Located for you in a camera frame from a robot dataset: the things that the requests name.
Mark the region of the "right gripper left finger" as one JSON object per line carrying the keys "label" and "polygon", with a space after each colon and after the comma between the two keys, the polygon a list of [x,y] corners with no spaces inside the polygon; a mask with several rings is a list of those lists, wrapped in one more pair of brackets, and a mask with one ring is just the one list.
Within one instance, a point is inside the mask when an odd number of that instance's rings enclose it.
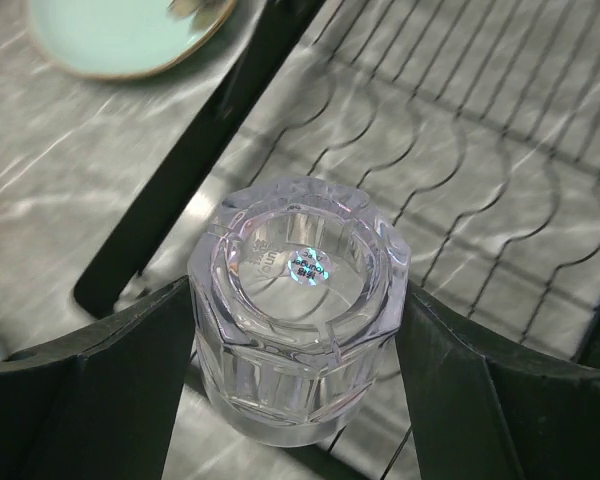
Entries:
{"label": "right gripper left finger", "polygon": [[0,362],[0,479],[158,479],[194,338],[180,278]]}

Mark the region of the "clear faceted drinking glass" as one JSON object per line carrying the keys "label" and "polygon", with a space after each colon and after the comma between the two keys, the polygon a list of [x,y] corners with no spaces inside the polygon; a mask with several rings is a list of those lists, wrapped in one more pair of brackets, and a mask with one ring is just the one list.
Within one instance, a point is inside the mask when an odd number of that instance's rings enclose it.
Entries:
{"label": "clear faceted drinking glass", "polygon": [[410,260],[362,190],[298,176],[227,195],[188,262],[213,408],[271,446],[341,430],[401,326]]}

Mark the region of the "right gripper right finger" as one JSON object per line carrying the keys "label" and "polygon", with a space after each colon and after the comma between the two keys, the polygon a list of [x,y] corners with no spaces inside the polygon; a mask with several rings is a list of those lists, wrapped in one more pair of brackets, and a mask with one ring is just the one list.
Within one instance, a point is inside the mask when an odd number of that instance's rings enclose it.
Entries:
{"label": "right gripper right finger", "polygon": [[511,341],[408,285],[402,378],[424,479],[600,479],[600,369]]}

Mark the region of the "black wire dish rack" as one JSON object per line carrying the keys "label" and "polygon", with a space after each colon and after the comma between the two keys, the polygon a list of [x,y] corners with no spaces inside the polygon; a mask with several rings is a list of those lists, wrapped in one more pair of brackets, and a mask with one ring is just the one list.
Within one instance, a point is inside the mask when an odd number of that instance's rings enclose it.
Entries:
{"label": "black wire dish rack", "polygon": [[366,191],[436,299],[587,362],[600,327],[600,1],[329,1],[117,299],[184,271],[226,193]]}

